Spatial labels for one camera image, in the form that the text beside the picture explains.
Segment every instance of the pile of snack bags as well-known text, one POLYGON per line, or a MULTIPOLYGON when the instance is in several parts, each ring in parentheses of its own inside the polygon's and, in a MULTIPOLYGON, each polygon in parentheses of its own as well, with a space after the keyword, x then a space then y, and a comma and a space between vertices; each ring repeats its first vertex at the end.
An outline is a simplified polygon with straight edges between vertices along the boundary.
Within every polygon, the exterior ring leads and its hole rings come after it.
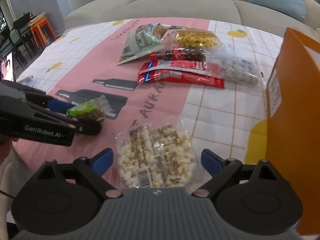
POLYGON ((119 64, 149 55, 138 83, 168 81, 224 88, 224 80, 256 85, 258 67, 235 56, 211 31, 147 24, 128 34, 119 64))

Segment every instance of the screw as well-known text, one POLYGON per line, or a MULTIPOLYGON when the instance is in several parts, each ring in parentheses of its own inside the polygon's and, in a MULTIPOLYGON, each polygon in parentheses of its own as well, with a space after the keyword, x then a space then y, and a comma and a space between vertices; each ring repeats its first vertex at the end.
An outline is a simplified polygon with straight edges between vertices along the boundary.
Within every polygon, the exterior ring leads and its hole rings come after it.
POLYGON ((116 189, 110 189, 106 192, 106 196, 108 198, 118 198, 121 196, 121 192, 119 190, 116 189))
POLYGON ((203 188, 199 188, 193 193, 193 195, 195 195, 196 197, 207 197, 209 196, 209 191, 203 188))

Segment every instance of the yellow snack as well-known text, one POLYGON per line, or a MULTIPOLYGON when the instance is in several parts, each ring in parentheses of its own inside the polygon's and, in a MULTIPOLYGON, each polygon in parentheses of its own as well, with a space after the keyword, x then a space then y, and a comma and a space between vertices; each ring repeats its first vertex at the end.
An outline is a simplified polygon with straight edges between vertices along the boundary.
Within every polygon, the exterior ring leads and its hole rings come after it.
POLYGON ((217 44, 217 36, 210 31, 182 29, 177 31, 175 41, 187 48, 211 48, 217 44))

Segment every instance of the orange cardboard box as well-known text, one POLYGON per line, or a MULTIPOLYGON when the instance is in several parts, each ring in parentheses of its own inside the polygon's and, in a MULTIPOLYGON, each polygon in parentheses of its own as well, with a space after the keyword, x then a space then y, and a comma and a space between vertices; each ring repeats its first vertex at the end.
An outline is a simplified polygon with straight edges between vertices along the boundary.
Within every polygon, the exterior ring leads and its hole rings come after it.
POLYGON ((287 28, 267 104, 266 158, 303 203, 297 231, 320 234, 320 43, 287 28))

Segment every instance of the sofa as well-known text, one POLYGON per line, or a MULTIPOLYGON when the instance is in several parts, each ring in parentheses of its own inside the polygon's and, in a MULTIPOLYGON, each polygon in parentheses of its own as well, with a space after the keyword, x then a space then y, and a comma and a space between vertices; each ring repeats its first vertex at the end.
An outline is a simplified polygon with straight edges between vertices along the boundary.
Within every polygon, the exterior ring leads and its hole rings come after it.
POLYGON ((284 36, 295 28, 320 41, 320 4, 305 0, 306 24, 247 0, 95 0, 65 18, 66 29, 143 17, 192 17, 230 22, 284 36))

